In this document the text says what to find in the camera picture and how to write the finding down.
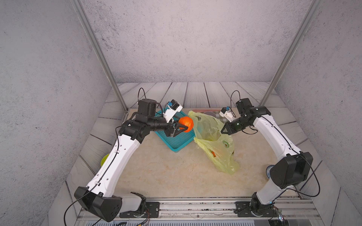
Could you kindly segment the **yellow-green plastic bag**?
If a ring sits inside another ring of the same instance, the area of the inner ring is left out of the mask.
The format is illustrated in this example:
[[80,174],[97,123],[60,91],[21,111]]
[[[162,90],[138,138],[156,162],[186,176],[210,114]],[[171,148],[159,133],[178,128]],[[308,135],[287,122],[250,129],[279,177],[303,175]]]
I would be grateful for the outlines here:
[[235,144],[232,136],[221,133],[224,123],[199,112],[189,111],[188,116],[194,123],[195,143],[219,171],[229,175],[235,174],[239,169],[239,164],[234,160]]

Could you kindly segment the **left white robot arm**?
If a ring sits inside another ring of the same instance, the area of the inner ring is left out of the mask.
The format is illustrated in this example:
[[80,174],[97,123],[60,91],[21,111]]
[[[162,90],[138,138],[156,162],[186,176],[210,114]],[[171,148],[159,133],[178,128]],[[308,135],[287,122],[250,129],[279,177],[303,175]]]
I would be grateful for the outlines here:
[[116,129],[117,140],[106,161],[87,186],[78,187],[74,193],[83,209],[106,222],[124,212],[139,217],[146,213],[145,196],[131,192],[118,197],[114,192],[131,156],[150,132],[163,131],[168,137],[176,137],[189,129],[174,119],[183,108],[181,104],[172,100],[157,115],[160,105],[152,99],[139,100],[137,112]]

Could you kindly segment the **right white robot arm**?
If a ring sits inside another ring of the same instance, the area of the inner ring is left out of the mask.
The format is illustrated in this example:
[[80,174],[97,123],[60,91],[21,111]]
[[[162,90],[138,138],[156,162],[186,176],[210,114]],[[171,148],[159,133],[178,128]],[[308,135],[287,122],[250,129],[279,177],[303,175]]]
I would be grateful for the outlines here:
[[262,217],[272,210],[274,201],[280,195],[307,179],[313,157],[309,152],[302,152],[280,130],[267,107],[253,106],[247,98],[240,99],[236,106],[239,118],[230,107],[221,109],[219,115],[227,119],[221,133],[232,135],[247,127],[254,127],[264,136],[278,160],[270,169],[270,178],[266,185],[251,198],[251,213]]

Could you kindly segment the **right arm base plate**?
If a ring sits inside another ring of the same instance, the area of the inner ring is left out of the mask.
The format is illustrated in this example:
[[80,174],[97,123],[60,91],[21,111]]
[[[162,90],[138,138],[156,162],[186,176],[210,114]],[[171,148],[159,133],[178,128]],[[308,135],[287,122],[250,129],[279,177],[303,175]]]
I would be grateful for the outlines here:
[[245,218],[273,218],[277,217],[278,213],[272,204],[261,205],[261,204],[252,204],[252,202],[235,202],[234,213],[238,217]]

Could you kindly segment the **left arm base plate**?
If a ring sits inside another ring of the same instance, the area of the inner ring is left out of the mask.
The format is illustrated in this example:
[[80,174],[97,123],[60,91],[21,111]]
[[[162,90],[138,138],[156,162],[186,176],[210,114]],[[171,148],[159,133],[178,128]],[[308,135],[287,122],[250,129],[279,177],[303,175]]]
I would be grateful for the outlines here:
[[119,213],[119,218],[158,218],[160,211],[160,202],[148,202],[137,211],[128,211]]

